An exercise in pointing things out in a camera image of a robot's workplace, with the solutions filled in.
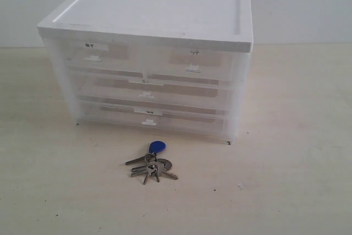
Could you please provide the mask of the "key bunch with blue fob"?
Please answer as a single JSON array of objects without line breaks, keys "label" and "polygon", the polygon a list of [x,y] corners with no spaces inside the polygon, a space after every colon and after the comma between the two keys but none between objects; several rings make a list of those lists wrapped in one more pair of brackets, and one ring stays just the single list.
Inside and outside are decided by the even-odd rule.
[{"label": "key bunch with blue fob", "polygon": [[145,178],[142,182],[146,185],[149,179],[155,178],[159,183],[161,176],[166,176],[173,180],[178,180],[178,176],[171,173],[172,163],[168,159],[159,158],[158,154],[166,149],[166,143],[164,141],[153,141],[149,144],[147,153],[136,159],[126,161],[125,165],[132,165],[135,163],[141,163],[141,166],[137,166],[131,169],[131,177],[144,175]]}]

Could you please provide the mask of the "white translucent drawer cabinet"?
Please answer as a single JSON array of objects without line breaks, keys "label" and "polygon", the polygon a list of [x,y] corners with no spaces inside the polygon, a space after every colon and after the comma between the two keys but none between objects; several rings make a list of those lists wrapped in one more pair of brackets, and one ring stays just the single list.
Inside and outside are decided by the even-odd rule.
[{"label": "white translucent drawer cabinet", "polygon": [[[37,28],[48,51],[65,101],[76,123],[90,121],[83,118],[80,100],[214,114],[226,118],[229,136],[178,132],[171,129],[160,130],[198,134],[205,139],[215,139],[226,144],[234,142],[241,99],[254,44],[251,0],[65,0],[39,22]],[[71,40],[106,44],[124,43],[137,47],[143,63],[142,76],[131,76],[127,72],[114,70],[68,65],[61,43]],[[232,71],[228,80],[168,75],[149,77],[144,52],[152,47],[195,48],[230,52],[233,54]],[[143,83],[178,82],[182,85],[190,84],[193,86],[228,86],[234,88],[235,92],[228,110],[81,96],[70,77],[71,70],[138,78]]]}]

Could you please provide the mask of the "top right small drawer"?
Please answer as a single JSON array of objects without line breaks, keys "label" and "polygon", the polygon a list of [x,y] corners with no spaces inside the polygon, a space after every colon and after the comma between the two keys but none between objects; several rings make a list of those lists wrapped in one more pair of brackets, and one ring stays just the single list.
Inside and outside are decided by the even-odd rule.
[{"label": "top right small drawer", "polygon": [[152,47],[144,52],[147,73],[152,76],[178,76],[228,80],[233,54],[195,48]]}]

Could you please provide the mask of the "small drawer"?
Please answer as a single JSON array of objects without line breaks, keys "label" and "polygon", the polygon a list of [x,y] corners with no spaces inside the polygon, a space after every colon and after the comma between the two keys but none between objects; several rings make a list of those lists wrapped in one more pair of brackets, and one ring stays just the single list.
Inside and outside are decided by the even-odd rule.
[{"label": "small drawer", "polygon": [[152,47],[144,52],[147,73],[152,76],[178,76],[228,80],[233,54],[195,48]]},{"label": "small drawer", "polygon": [[124,43],[63,41],[64,58],[68,65],[127,72],[141,77],[143,63],[138,48]]}]

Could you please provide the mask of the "top left small drawer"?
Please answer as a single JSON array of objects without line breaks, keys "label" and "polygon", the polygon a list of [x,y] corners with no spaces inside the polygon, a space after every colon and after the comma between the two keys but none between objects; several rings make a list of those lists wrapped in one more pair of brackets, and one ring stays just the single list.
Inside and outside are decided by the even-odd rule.
[{"label": "top left small drawer", "polygon": [[68,65],[127,72],[141,77],[143,63],[138,48],[124,43],[63,41],[64,58]]}]

